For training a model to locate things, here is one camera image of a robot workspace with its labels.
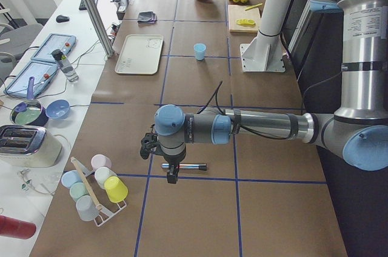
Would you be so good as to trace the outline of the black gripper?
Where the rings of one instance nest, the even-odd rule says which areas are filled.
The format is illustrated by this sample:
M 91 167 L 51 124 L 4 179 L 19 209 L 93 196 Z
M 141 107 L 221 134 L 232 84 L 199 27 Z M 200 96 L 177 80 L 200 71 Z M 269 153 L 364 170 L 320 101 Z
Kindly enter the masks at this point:
M 167 182 L 176 184 L 178 181 L 178 173 L 179 173 L 179 164 L 186 157 L 186 145 L 181 144 L 179 147 L 175 148 L 167 148 L 161 146 L 161 150 L 163 152 L 164 159 L 170 164 L 174 166 L 170 166 L 167 171 Z

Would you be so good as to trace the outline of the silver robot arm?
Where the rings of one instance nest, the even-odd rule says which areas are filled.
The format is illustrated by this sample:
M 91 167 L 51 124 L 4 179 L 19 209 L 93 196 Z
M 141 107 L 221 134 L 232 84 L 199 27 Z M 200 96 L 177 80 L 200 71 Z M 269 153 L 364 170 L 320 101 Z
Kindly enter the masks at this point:
M 142 158 L 160 155 L 176 183 L 188 143 L 226 144 L 248 132 L 268 139 L 300 139 L 331 151 L 361 170 L 387 167 L 387 0 L 310 0 L 316 12 L 343 11 L 341 105 L 332 114 L 303 115 L 203 107 L 185 113 L 164 105 L 141 141 Z

